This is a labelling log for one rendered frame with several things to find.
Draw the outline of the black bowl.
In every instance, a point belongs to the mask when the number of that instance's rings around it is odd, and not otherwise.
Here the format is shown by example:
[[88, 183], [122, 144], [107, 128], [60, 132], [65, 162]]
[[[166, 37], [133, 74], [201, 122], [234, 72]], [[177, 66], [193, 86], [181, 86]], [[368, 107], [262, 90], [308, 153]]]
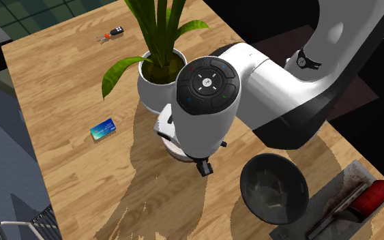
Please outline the black bowl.
[[260, 220], [273, 225], [296, 222], [306, 212], [309, 191], [300, 169], [274, 153], [251, 158], [240, 176], [241, 197]]

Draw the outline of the green plant in white pot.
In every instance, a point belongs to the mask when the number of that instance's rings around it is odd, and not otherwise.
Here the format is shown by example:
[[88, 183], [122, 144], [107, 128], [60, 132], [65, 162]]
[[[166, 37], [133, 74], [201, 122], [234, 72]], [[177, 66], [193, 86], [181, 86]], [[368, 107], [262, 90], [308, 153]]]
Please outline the green plant in white pot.
[[118, 83], [125, 70], [138, 63], [137, 89], [145, 108], [159, 114], [171, 102], [171, 92], [180, 70], [187, 64], [184, 55], [174, 49], [175, 41], [184, 33], [205, 29], [201, 20], [179, 25], [186, 0], [124, 0], [136, 18], [148, 51], [142, 57], [126, 57], [110, 67], [102, 79], [105, 98]]

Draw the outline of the blue card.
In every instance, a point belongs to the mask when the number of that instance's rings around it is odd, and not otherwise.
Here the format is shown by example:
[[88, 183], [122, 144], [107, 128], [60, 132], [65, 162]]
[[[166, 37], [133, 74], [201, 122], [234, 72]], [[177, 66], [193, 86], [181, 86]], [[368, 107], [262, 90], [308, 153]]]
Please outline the blue card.
[[92, 139], [97, 141], [116, 130], [116, 126], [111, 118], [97, 124], [90, 129]]

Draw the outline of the black car key fob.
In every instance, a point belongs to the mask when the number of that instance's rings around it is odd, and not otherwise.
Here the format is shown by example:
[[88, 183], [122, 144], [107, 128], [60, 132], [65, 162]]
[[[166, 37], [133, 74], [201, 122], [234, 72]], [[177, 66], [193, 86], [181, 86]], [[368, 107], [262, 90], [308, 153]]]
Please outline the black car key fob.
[[123, 32], [124, 32], [123, 27], [116, 27], [103, 35], [97, 36], [96, 38], [98, 39], [99, 42], [103, 42], [106, 40], [113, 39], [115, 36], [123, 34]]

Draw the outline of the red handled grey trowel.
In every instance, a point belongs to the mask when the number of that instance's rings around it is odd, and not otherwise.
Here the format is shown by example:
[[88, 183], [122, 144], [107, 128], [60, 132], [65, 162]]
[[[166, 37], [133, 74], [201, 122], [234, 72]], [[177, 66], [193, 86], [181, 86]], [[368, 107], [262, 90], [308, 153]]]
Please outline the red handled grey trowel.
[[384, 206], [384, 180], [354, 160], [309, 200], [296, 222], [270, 232], [272, 240], [351, 240]]

